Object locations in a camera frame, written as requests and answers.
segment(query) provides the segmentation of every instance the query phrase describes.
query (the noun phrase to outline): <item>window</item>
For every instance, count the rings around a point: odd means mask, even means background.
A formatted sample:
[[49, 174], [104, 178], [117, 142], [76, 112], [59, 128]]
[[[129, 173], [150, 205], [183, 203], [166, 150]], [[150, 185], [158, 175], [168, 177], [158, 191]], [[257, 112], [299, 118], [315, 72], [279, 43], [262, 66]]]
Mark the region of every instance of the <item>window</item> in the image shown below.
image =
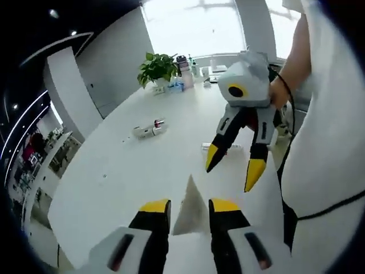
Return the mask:
[[266, 0], [273, 24], [276, 53], [278, 58], [286, 59], [291, 50], [295, 27], [301, 14], [282, 6], [282, 0]]
[[200, 57], [246, 48], [234, 0], [147, 0], [143, 12], [155, 53]]

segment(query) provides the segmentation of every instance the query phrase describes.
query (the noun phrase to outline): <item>potted plant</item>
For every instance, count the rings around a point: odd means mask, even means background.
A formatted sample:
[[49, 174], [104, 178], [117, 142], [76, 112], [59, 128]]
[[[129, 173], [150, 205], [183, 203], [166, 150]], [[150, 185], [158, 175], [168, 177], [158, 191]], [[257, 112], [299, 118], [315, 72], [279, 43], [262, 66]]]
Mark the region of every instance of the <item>potted plant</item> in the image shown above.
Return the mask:
[[141, 73], [138, 75], [138, 82], [143, 88], [150, 81], [158, 86], [167, 86], [172, 76], [177, 74], [177, 65], [173, 57], [167, 54], [146, 53], [146, 61], [140, 66]]

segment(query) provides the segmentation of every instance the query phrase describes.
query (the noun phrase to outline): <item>curved light strip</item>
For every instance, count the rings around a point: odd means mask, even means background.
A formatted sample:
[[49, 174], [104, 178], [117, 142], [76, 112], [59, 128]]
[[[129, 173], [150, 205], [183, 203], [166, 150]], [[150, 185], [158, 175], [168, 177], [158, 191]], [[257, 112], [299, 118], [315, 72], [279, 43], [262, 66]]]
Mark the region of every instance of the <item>curved light strip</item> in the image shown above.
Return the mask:
[[21, 137], [21, 139], [19, 140], [19, 143], [17, 144], [16, 148], [14, 149], [14, 152], [13, 152], [13, 155], [11, 156], [10, 158], [10, 161], [9, 161], [9, 165], [7, 166], [7, 170], [6, 170], [6, 174], [5, 174], [5, 181], [4, 181], [4, 186], [6, 185], [6, 179], [7, 179], [7, 174], [9, 172], [9, 169], [10, 169], [10, 166], [11, 166], [11, 162], [13, 161], [13, 158], [15, 156], [15, 154], [17, 153], [17, 149], [19, 147], [19, 145], [21, 144], [24, 136], [27, 134], [29, 128], [31, 128], [31, 126], [37, 121], [37, 119], [41, 116], [42, 113], [45, 112], [45, 110], [49, 108], [49, 106], [46, 106], [41, 112], [40, 114], [38, 114], [38, 116], [33, 120], [33, 122], [31, 122], [31, 124], [28, 126], [27, 130], [24, 132], [23, 136]]
[[35, 53], [33, 53], [31, 56], [29, 56], [27, 59], [25, 59], [20, 65], [19, 67], [23, 66], [25, 63], [27, 63], [29, 60], [33, 59], [34, 57], [36, 57], [37, 55], [39, 55], [40, 53], [44, 52], [45, 50], [48, 50], [50, 49], [51, 47], [55, 46], [55, 45], [58, 45], [58, 44], [61, 44], [65, 41], [68, 41], [68, 40], [72, 40], [72, 39], [75, 39], [77, 37], [82, 37], [82, 36], [88, 36], [86, 38], [86, 40], [83, 42], [83, 44], [80, 46], [78, 52], [75, 54], [75, 56], [77, 57], [79, 55], [79, 53], [82, 51], [83, 47], [85, 46], [85, 44], [87, 43], [87, 41], [89, 41], [89, 39], [93, 36], [93, 32], [89, 32], [89, 33], [80, 33], [80, 34], [76, 34], [76, 35], [73, 35], [73, 36], [69, 36], [69, 37], [66, 37], [66, 38], [63, 38], [61, 40], [58, 40], [56, 42], [53, 42], [52, 44], [49, 44], [45, 47], [42, 47], [40, 50], [37, 50]]
[[17, 120], [17, 122], [15, 123], [14, 127], [11, 129], [9, 135], [6, 138], [5, 144], [4, 144], [4, 146], [2, 148], [2, 151], [1, 151], [0, 160], [2, 159], [2, 155], [4, 153], [4, 150], [5, 150], [5, 147], [7, 145], [7, 142], [9, 141], [9, 139], [11, 137], [11, 134], [13, 134], [13, 131], [15, 130], [15, 128], [17, 127], [17, 125], [19, 124], [19, 122], [21, 121], [21, 119], [24, 117], [25, 113], [27, 113], [28, 110], [35, 104], [35, 102], [38, 101], [44, 94], [46, 94], [47, 91], [48, 90], [46, 90], [44, 93], [40, 94], [40, 96], [38, 96], [38, 98], [36, 98], [36, 100], [34, 100], [34, 102], [28, 106], [28, 108], [24, 111], [24, 113], [22, 114], [22, 116]]

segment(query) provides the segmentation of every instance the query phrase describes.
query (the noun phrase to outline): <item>black cable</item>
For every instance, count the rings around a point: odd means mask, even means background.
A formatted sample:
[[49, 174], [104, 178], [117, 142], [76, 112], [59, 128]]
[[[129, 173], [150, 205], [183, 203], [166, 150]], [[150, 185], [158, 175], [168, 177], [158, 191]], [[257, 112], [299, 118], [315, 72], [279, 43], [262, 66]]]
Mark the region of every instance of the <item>black cable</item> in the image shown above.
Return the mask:
[[294, 134], [294, 130], [295, 130], [295, 105], [294, 105], [294, 98], [293, 98], [293, 94], [291, 93], [291, 90], [289, 88], [289, 86], [287, 85], [287, 83], [285, 82], [285, 80], [281, 77], [280, 74], [278, 74], [276, 71], [274, 71], [276, 76], [279, 77], [279, 79], [281, 80], [281, 82], [284, 84], [285, 86], [285, 89], [286, 89], [286, 92], [288, 93], [289, 97], [290, 97], [290, 103], [291, 103], [291, 111], [293, 112], [293, 129], [292, 129], [292, 133], [291, 133], [291, 138], [290, 138], [290, 141], [289, 141], [289, 145], [287, 147], [287, 150], [285, 152], [285, 155], [284, 155], [284, 158], [283, 158], [283, 161], [281, 162], [281, 165], [280, 165], [280, 168], [278, 169], [278, 176], [279, 176], [279, 182], [280, 182], [280, 187], [281, 187], [281, 175], [282, 175], [282, 171], [284, 169], [284, 165], [285, 165], [285, 162], [286, 162], [286, 158], [289, 154], [289, 151], [290, 151], [290, 147], [291, 147], [291, 144], [294, 140], [294, 137], [295, 137], [295, 134]]

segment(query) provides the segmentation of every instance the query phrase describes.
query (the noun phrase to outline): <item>black stripe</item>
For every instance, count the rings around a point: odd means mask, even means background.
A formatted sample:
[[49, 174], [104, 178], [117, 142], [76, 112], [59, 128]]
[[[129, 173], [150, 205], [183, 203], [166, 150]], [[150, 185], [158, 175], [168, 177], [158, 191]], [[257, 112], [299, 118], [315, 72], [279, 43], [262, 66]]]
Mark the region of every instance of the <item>black stripe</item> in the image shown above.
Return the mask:
[[352, 196], [352, 197], [350, 197], [350, 198], [342, 200], [341, 202], [336, 203], [336, 204], [332, 205], [331, 207], [326, 208], [325, 210], [319, 211], [315, 214], [300, 217], [300, 218], [298, 218], [298, 221], [309, 220], [309, 219], [313, 219], [313, 218], [323, 216], [325, 214], [328, 214], [328, 213], [332, 212], [333, 210], [336, 210], [337, 208], [340, 208], [340, 207], [346, 206], [348, 204], [351, 204], [351, 203], [361, 199], [364, 196], [365, 196], [365, 190], [358, 193], [358, 194], [356, 194], [356, 195], [354, 195], [354, 196]]

